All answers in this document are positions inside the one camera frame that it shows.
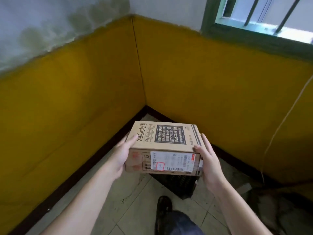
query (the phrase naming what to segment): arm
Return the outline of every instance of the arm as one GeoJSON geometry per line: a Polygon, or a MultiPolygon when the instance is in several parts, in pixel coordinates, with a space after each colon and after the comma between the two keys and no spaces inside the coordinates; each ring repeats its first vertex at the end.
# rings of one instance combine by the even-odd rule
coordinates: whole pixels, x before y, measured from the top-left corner
{"type": "Polygon", "coordinates": [[[214,194],[231,233],[233,235],[272,234],[229,184],[211,144],[204,134],[201,137],[205,147],[195,146],[194,148],[203,157],[203,179],[207,188],[214,194]]]}
{"type": "Polygon", "coordinates": [[[134,144],[137,137],[134,136],[126,142],[125,139],[126,137],[117,144],[108,161],[41,235],[91,233],[112,183],[123,172],[129,147],[134,144]]]}

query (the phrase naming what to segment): package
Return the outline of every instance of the package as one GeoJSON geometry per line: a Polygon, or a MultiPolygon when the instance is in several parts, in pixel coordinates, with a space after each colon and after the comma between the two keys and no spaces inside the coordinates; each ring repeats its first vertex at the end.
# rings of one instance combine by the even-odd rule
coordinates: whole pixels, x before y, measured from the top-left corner
{"type": "Polygon", "coordinates": [[[194,145],[203,145],[196,125],[136,121],[128,137],[135,134],[138,139],[125,162],[127,172],[201,175],[203,160],[193,150],[194,145]]]}

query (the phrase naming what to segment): green window frame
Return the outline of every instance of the green window frame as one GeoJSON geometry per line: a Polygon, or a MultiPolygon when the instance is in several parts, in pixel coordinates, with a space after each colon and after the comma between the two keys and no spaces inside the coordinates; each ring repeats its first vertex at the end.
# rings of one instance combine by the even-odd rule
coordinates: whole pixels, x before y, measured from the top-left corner
{"type": "Polygon", "coordinates": [[[245,24],[222,16],[226,1],[207,0],[201,26],[204,36],[256,48],[270,54],[313,62],[313,44],[282,38],[277,36],[276,29],[249,23],[249,16],[251,17],[258,0],[255,0],[254,8],[252,6],[245,24]]]}

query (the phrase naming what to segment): white label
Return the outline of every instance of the white label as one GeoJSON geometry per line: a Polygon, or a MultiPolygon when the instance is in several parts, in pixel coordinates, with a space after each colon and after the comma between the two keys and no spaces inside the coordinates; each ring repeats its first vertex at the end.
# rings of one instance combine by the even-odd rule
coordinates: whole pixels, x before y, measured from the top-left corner
{"type": "Polygon", "coordinates": [[[203,160],[202,159],[199,162],[199,167],[203,167],[203,160]]]}
{"type": "Polygon", "coordinates": [[[151,169],[158,171],[194,170],[196,155],[192,153],[151,151],[151,169]]]}

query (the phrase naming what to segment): dark blue pants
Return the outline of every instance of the dark blue pants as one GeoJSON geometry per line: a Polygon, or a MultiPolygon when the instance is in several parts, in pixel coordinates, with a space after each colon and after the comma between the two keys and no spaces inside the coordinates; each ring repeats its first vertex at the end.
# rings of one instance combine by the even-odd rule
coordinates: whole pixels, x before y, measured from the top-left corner
{"type": "Polygon", "coordinates": [[[186,214],[172,211],[160,223],[159,235],[204,235],[204,233],[186,214]]]}

